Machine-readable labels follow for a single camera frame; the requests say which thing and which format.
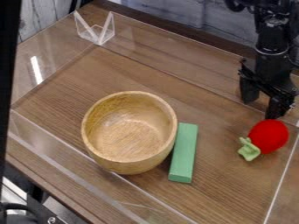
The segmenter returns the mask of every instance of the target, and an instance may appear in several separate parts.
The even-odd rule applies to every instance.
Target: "green rectangular block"
[[[173,150],[173,163],[169,174],[171,181],[191,183],[193,167],[197,152],[199,126],[179,123],[175,145]]]

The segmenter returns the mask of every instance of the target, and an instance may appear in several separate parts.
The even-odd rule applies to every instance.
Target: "wooden bowl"
[[[99,100],[82,123],[82,136],[98,164],[121,174],[151,170],[174,147],[178,120],[157,95],[130,91]]]

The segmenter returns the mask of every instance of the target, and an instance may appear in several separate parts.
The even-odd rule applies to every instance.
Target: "wooden table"
[[[103,24],[109,11],[93,3],[81,14]],[[9,162],[91,223],[296,223],[299,109],[283,118],[288,146],[247,163],[239,137],[263,119],[267,97],[239,100],[241,56],[117,13],[115,20],[103,47],[79,38],[73,15],[21,44]],[[127,90],[162,96],[179,121],[199,124],[191,185],[169,181],[170,158],[135,176],[90,158],[83,116]]]

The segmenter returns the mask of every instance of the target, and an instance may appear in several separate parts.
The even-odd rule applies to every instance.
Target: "toy strawberry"
[[[245,146],[238,150],[247,161],[253,161],[261,154],[271,153],[282,148],[289,139],[286,125],[278,120],[265,120],[251,129],[247,138],[239,141]]]

